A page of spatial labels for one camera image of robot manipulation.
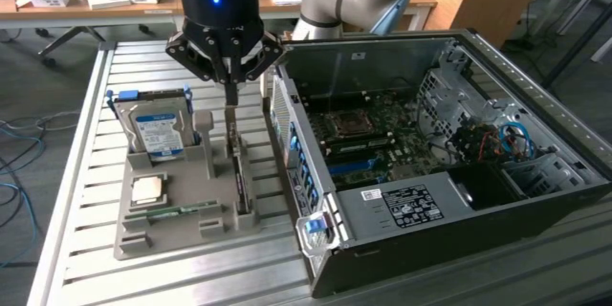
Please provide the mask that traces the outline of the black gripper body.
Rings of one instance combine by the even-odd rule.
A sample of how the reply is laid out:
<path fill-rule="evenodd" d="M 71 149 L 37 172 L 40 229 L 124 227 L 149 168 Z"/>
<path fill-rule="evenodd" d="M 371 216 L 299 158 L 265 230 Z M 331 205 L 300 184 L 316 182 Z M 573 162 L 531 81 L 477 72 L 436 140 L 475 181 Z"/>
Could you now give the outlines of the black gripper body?
<path fill-rule="evenodd" d="M 263 47 L 260 40 L 264 24 L 259 13 L 259 0 L 181 0 L 181 6 L 184 23 L 179 32 L 184 32 L 187 38 L 200 47 L 205 36 L 216 37 L 231 72 L 232 38 L 241 40 L 241 63 L 248 61 L 245 58 L 253 48 Z"/>

